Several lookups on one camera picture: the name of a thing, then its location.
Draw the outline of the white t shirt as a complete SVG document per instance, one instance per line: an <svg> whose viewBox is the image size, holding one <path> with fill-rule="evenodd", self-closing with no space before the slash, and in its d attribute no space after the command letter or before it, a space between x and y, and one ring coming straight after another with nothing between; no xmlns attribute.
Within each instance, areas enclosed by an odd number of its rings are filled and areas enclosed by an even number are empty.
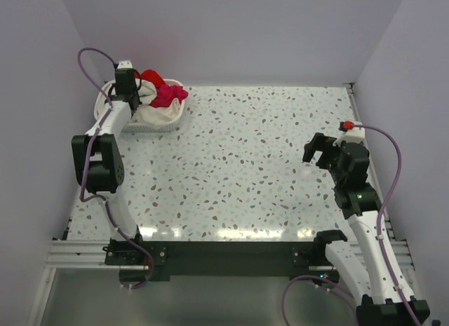
<svg viewBox="0 0 449 326"><path fill-rule="evenodd" d="M184 87L179 81L165 80L167 85L177 85ZM185 100L180 103L174 99L169 107L154 108L150 106L152 100L156 97L156 89L154 85L147 81L142 81L139 89L141 104L131 118L132 123L141 123L155 127L168 125L179 120L185 105Z"/></svg>

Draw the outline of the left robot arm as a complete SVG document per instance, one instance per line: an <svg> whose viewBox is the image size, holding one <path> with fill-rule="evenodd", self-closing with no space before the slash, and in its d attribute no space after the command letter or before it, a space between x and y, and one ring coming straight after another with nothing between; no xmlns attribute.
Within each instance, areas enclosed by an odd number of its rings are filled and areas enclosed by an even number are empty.
<svg viewBox="0 0 449 326"><path fill-rule="evenodd" d="M129 264L145 258L140 232L124 200L125 168L116 142L140 103L135 70L130 62L115 68L115 93L101 89L106 102L93 127L72 138L72 153L80 200L101 203L111 230L111 242L124 243L120 255Z"/></svg>

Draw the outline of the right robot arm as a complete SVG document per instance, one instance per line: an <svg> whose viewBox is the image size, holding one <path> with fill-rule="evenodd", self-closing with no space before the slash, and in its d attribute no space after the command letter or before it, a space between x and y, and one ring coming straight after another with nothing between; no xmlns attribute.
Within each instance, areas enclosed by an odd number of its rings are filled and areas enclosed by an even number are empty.
<svg viewBox="0 0 449 326"><path fill-rule="evenodd" d="M312 255L317 263L337 268L356 304L359 325L423 325L429 306L415 296L394 254L380 197L368 182L370 153L363 139L362 130L349 130L339 139L316 133L304 146L304 162L320 153L316 166L333 178L335 202L363 258L356 258L341 231L317 233Z"/></svg>

